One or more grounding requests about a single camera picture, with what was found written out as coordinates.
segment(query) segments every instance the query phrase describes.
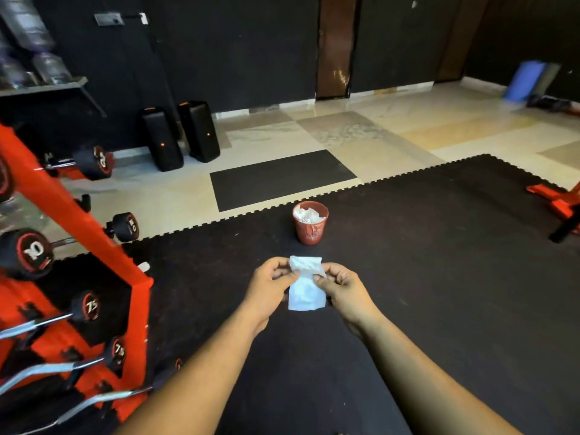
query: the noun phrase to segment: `dumbbell rack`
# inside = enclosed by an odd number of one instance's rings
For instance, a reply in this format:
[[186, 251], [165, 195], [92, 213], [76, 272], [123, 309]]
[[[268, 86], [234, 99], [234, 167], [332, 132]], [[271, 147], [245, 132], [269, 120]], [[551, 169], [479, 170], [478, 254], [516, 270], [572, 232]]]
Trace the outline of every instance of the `dumbbell rack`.
[[[106, 236], [102, 226], [90, 213], [79, 207], [60, 180], [47, 174], [36, 157], [16, 137], [12, 128], [1, 124], [0, 153], [11, 169], [18, 192], [132, 287], [125, 334], [127, 358], [122, 376], [119, 378], [103, 364], [98, 364], [85, 370], [76, 383], [76, 389], [85, 398], [89, 398], [99, 393], [98, 386], [102, 381], [106, 381], [115, 391], [141, 387], [146, 372], [147, 322], [153, 279], [145, 275], [123, 249]], [[22, 323], [24, 318], [18, 312], [18, 307], [29, 301], [46, 317], [59, 313], [33, 282], [15, 281], [0, 276], [0, 327], [9, 328]], [[0, 340], [0, 363], [8, 356], [11, 346], [10, 340]], [[62, 351], [71, 346], [83, 358], [99, 355], [104, 347], [103, 344], [89, 346], [71, 324], [59, 321], [50, 325], [32, 344], [31, 349], [46, 362], [59, 363], [65, 361]], [[145, 399], [144, 394], [135, 395], [113, 402], [112, 408], [117, 411], [120, 421], [124, 421]]]

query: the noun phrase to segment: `black floor mat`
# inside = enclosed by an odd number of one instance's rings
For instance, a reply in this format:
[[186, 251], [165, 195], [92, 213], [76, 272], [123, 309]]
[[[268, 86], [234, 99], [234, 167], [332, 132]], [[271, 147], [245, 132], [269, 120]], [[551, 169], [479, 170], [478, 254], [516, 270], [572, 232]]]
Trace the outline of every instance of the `black floor mat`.
[[[267, 258], [323, 256], [357, 271], [384, 314], [519, 430], [577, 434], [580, 238], [546, 239], [559, 222], [524, 190], [538, 182], [484, 155], [316, 197], [330, 210], [316, 246], [296, 241], [293, 204], [132, 243], [127, 251], [146, 259], [156, 280], [149, 368], [191, 355]], [[67, 259], [43, 287], [58, 292], [75, 274], [86, 288], [94, 269], [107, 272], [91, 256]], [[108, 284], [118, 289], [114, 278]], [[126, 291], [114, 302], [118, 314]], [[79, 419], [83, 433], [91, 418]], [[103, 424], [92, 427], [110, 432]], [[218, 433], [336, 432], [410, 433], [365, 348], [331, 308], [281, 306], [252, 346]]]

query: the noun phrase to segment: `hand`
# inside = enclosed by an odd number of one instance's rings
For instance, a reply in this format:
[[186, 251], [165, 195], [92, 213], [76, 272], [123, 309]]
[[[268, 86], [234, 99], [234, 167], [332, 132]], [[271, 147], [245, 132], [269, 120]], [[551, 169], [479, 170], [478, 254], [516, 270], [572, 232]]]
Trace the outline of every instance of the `hand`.
[[362, 338], [366, 329], [382, 317], [359, 276], [340, 264], [323, 263], [327, 278], [315, 275], [314, 283], [330, 296], [332, 305], [348, 329]]
[[240, 310], [255, 322], [256, 334], [264, 330], [270, 315], [282, 302], [284, 291], [297, 279], [288, 258], [270, 258], [254, 270]]

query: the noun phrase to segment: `shelf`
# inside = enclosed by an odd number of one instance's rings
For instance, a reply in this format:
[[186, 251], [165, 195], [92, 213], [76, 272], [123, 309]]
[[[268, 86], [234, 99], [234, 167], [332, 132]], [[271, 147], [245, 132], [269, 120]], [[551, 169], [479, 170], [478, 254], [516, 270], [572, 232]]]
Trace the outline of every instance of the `shelf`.
[[87, 82], [88, 80], [86, 79], [86, 76], [78, 76], [76, 78], [73, 78], [73, 81], [69, 82], [68, 84], [38, 85], [34, 87], [26, 87], [23, 89], [0, 90], [0, 97], [18, 96], [21, 94], [32, 94], [42, 92], [55, 92], [58, 90], [79, 89], [83, 87]]

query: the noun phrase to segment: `red mesh trash bin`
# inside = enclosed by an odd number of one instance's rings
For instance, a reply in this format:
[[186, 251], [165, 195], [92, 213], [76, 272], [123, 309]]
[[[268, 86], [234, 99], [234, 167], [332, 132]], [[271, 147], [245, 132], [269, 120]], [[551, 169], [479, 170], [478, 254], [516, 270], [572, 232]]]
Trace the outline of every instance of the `red mesh trash bin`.
[[[316, 212], [318, 212], [318, 214], [321, 217], [324, 217], [325, 219], [316, 224], [302, 223], [301, 221], [297, 220], [296, 217], [294, 217], [294, 210], [296, 210], [296, 208], [302, 209], [312, 208]], [[294, 218], [294, 224], [296, 225], [296, 234], [298, 235], [298, 239], [300, 240], [300, 242], [307, 246], [312, 246], [318, 243], [318, 241], [320, 241], [323, 237], [324, 225], [328, 220], [328, 208], [322, 203], [318, 203], [315, 201], [303, 201], [302, 203], [299, 203], [296, 206], [294, 206], [294, 209], [292, 210], [292, 218]]]

